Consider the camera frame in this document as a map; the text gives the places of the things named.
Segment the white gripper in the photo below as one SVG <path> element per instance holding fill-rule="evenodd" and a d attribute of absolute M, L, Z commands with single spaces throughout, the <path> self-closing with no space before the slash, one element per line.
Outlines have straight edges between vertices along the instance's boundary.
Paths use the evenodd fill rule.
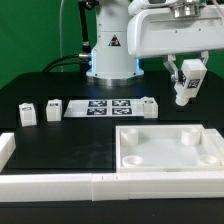
<path fill-rule="evenodd" d="M 175 19 L 169 8 L 143 10 L 129 21 L 127 45 L 134 58 L 164 56 L 171 81 L 177 82 L 175 55 L 203 51 L 200 59 L 207 65 L 208 51 L 224 49 L 224 19 L 215 6 L 202 8 L 200 17 L 183 19 Z"/>

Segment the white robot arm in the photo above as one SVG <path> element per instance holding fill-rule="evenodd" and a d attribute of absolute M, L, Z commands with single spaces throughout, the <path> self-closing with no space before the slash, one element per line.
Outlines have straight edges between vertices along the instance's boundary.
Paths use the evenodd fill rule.
<path fill-rule="evenodd" d="M 141 76 L 141 58 L 224 50 L 224 3 L 217 0 L 99 0 L 97 43 L 87 76 L 107 84 Z"/>

